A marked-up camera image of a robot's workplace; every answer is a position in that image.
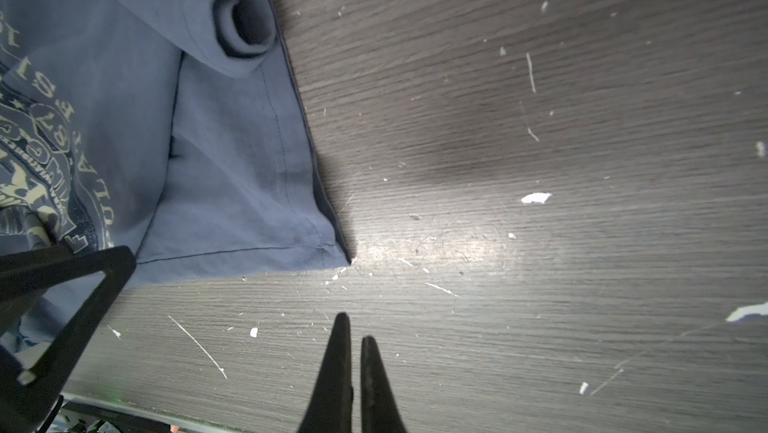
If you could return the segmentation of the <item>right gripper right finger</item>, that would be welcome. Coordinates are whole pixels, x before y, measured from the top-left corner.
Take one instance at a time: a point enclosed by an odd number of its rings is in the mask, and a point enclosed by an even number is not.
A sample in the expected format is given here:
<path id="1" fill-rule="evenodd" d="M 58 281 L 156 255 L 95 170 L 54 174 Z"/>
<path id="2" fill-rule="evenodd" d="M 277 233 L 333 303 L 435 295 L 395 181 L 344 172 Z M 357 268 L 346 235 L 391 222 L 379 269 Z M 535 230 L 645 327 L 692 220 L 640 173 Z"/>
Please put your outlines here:
<path id="1" fill-rule="evenodd" d="M 361 345 L 361 423 L 364 433 L 406 433 L 385 366 L 373 336 Z"/>

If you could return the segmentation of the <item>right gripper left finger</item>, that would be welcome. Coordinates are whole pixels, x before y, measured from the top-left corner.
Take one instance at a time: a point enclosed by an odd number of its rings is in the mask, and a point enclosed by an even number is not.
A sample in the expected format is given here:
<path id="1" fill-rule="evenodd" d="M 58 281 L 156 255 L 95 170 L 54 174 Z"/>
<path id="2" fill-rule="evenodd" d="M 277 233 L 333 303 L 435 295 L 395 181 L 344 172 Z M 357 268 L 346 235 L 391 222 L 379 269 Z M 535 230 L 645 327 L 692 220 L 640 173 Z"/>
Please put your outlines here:
<path id="1" fill-rule="evenodd" d="M 352 431 L 350 320 L 336 315 L 310 402 L 298 432 L 349 433 Z"/>

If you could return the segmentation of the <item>blue-grey tank top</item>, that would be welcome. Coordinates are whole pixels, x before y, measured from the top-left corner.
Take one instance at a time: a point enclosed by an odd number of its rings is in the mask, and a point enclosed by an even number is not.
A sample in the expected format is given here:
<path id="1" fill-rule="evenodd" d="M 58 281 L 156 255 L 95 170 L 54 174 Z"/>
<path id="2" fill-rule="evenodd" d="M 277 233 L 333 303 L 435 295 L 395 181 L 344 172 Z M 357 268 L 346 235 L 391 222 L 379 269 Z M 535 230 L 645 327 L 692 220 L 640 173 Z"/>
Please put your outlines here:
<path id="1" fill-rule="evenodd" d="M 351 256 L 271 0 L 1 0 L 1 251 L 125 246 L 131 286 Z"/>

